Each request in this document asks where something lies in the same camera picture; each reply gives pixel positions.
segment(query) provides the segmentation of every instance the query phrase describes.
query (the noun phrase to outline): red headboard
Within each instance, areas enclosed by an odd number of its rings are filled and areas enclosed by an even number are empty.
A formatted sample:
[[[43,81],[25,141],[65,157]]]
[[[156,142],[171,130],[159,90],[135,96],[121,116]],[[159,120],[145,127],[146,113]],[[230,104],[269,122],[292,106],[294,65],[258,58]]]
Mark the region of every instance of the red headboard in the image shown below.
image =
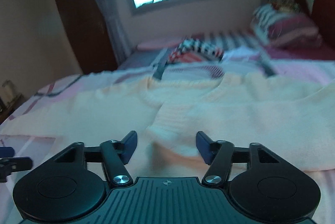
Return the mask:
[[[306,0],[295,0],[302,10],[309,14],[309,6]],[[335,49],[335,0],[314,0],[310,17],[320,28],[325,43]]]

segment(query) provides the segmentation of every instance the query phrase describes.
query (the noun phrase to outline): crosshair logo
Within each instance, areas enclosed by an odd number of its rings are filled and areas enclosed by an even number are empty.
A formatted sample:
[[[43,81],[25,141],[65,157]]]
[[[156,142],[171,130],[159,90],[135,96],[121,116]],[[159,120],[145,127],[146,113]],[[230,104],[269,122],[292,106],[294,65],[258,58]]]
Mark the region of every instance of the crosshair logo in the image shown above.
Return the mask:
[[[169,186],[170,184],[172,184],[172,181],[170,181],[170,180],[165,180],[165,181],[163,181],[162,183],[165,184],[165,185],[167,185],[167,186]]]

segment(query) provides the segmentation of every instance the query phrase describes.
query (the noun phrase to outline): blue object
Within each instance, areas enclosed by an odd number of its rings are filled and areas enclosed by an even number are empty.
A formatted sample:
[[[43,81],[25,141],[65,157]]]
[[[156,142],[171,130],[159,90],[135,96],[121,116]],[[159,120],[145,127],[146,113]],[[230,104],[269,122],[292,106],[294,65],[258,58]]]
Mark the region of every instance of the blue object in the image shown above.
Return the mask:
[[[0,147],[0,158],[12,158],[15,150],[12,147]]]

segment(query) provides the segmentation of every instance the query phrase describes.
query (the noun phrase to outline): metal bolt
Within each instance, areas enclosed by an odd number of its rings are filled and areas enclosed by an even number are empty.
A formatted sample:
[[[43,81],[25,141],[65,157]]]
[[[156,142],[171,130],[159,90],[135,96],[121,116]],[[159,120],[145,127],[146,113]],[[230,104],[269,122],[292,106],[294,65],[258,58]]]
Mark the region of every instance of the metal bolt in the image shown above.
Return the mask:
[[[210,183],[210,184],[218,184],[221,180],[222,180],[221,177],[216,176],[216,175],[207,176],[205,178],[205,181]]]
[[[130,181],[130,178],[125,175],[119,175],[113,178],[113,182],[116,184],[126,184]]]

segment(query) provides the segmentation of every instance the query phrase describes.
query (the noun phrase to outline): door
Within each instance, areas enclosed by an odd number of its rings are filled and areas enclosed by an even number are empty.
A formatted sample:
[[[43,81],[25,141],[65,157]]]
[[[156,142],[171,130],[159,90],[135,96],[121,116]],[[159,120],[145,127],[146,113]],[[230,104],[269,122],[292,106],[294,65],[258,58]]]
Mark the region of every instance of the door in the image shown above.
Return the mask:
[[[56,4],[84,74],[116,70],[106,23],[95,0],[56,0]]]

